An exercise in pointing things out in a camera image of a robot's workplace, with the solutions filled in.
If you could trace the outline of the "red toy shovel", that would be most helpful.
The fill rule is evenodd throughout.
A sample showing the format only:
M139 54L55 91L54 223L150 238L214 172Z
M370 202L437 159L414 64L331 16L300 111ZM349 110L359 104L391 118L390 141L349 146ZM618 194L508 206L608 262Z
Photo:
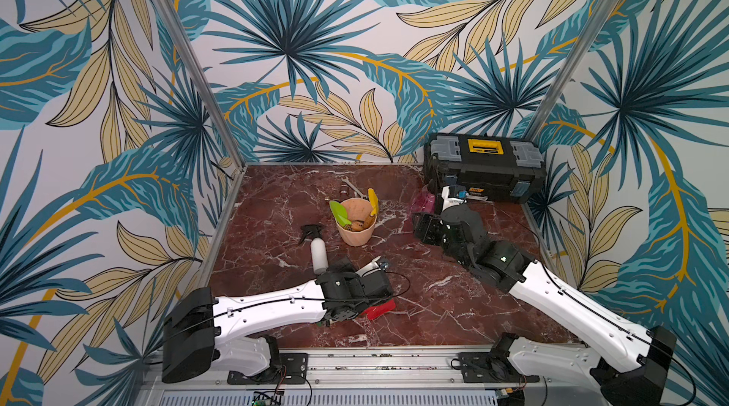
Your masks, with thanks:
M389 300L386 303L383 303L382 305L374 305L371 307L368 307L364 311L364 315L366 318L368 318L369 321L374 321L381 316L393 311L396 308L396 303L394 300Z

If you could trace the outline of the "pink pressure spray bottle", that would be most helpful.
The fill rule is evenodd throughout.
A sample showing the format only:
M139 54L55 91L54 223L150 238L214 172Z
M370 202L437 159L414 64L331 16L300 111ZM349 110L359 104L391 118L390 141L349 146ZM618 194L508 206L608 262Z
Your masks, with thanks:
M423 186L410 205L410 216L413 223L421 218L420 214L436 214L442 211L442 196L432 193L429 187Z

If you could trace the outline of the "green toy trowel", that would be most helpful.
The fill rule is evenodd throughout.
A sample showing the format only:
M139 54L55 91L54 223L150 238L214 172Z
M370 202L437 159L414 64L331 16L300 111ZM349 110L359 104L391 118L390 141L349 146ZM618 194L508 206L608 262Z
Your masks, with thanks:
M330 200L330 211L334 216L336 223L342 229L351 229L352 222L349 220L347 209L342 203Z

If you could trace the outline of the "terracotta plastic flower pot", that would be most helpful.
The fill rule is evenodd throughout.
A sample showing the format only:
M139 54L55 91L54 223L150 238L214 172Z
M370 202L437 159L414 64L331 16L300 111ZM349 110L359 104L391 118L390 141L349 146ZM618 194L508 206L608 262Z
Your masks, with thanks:
M362 198L349 198L342 202L342 206L347 211L347 219L350 224L342 227L337 224L337 229L343 241L350 246L366 245L377 223L377 215L373 215L372 204Z

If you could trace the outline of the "yellow toy shovel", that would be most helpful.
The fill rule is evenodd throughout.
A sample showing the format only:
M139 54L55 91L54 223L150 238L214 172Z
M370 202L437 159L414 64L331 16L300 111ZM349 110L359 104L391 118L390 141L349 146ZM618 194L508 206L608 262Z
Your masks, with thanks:
M371 205L371 216L377 216L379 213L379 198L374 189L368 190L368 200Z

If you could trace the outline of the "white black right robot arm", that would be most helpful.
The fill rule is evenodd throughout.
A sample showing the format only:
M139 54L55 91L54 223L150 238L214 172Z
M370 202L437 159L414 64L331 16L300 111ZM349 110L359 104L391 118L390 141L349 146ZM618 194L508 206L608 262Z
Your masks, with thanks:
M611 405L658 405L673 360L668 329L634 324L592 301L517 245L493 238L467 205L413 216L415 236L439 246L486 286L540 310L584 344L567 347L503 336L493 354L524 377L560 379Z

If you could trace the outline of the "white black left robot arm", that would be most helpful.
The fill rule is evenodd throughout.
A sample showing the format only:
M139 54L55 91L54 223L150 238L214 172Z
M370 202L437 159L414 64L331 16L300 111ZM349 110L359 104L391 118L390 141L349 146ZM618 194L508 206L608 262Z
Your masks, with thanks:
M278 343L260 334L294 324L351 321L396 293L387 272L348 267L274 292L215 297L199 288L176 305L163 326L163 382L195 379L215 368L255 378L282 366Z

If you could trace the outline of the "white trigger spray bottle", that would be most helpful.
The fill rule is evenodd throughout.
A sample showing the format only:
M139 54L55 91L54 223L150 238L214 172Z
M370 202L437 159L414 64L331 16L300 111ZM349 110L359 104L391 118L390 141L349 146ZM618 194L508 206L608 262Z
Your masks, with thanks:
M318 224L303 225L299 244L303 245L307 240L311 242L311 261L313 273L320 275L328 269L328 252L323 239L323 227Z

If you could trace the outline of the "black deli toolbox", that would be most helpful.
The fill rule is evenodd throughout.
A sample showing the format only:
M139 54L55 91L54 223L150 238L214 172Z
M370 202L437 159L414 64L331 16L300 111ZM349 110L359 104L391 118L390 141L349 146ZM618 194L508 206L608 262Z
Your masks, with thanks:
M461 186L494 202L523 204L547 177L541 151L522 139L431 134L423 154L424 183L435 195Z

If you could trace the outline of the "silver open-end wrench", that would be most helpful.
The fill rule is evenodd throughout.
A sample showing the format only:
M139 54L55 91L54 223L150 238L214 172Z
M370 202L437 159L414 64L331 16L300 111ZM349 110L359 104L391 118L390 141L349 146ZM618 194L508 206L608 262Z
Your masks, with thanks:
M354 196L363 200L368 200L368 195L366 193L363 193L359 188L357 188L348 178L343 177L342 182L353 191Z

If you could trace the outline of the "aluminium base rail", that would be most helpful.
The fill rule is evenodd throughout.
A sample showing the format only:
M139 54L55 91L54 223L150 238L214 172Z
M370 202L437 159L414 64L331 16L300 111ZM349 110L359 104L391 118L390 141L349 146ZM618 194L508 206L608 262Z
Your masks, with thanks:
M307 348L306 376L284 384L285 405L497 405L499 385L467 383L457 370L461 352L486 345ZM150 371L139 405L250 405L267 385L232 385L226 370L165 384Z

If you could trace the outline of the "aluminium corner post right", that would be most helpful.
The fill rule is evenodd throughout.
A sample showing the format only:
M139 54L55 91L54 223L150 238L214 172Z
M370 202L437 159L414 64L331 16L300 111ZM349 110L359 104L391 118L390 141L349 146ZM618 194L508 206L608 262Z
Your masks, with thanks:
M588 54L590 47L601 32L605 23L611 17L611 13L617 7L620 0L598 0L594 12L587 18L580 35L576 38L575 45L556 75L556 78L548 93L543 98L540 106L535 111L528 129L522 138L528 141L536 141L542 126L546 123L548 116L556 106L559 97L563 94L565 87L573 76L582 58Z

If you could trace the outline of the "aluminium corner post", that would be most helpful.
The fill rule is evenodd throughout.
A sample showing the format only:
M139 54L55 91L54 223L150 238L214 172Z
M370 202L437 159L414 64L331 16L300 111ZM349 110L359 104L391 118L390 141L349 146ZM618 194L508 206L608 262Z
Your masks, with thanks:
M548 93L543 98L540 106L535 111L528 129L522 138L528 141L536 141L542 126L546 123L548 116L556 106L559 97L563 94L565 87L573 76L582 58L588 54L590 47L601 32L605 23L611 17L611 13L617 7L620 0L598 0L594 12L587 18L580 35L576 38L575 45L556 75L556 78Z
M202 102L208 110L214 125L218 128L223 145L229 155L231 155L231 158L235 163L235 168L240 174L243 174L243 172L245 172L244 159L239 154L237 142L234 140L230 129L226 124L212 88L203 73L199 61L197 60L192 43L188 39L187 33L184 30L180 16L178 16L178 12L175 10L173 1L151 0L151 2L154 7L156 7L157 13L161 17L174 47L176 47L178 54L180 54L180 60L185 69L188 71L197 92L199 92Z

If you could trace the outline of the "aluminium corner post left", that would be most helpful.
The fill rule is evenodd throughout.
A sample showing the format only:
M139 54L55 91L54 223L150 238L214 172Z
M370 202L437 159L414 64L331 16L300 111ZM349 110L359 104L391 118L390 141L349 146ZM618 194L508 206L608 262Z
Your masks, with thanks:
M214 125L218 128L223 145L229 155L231 155L231 158L235 163L235 168L240 174L243 174L243 172L245 172L244 159L239 154L237 142L234 140L230 129L226 124L212 88L203 73L199 61L197 60L192 43L188 39L187 33L184 30L180 16L178 16L178 12L175 10L173 1L151 0L151 2L154 7L156 7L157 13L161 17L174 47L176 47L178 54L180 54L180 60L185 69L188 71L197 92L199 92L202 102L208 110Z

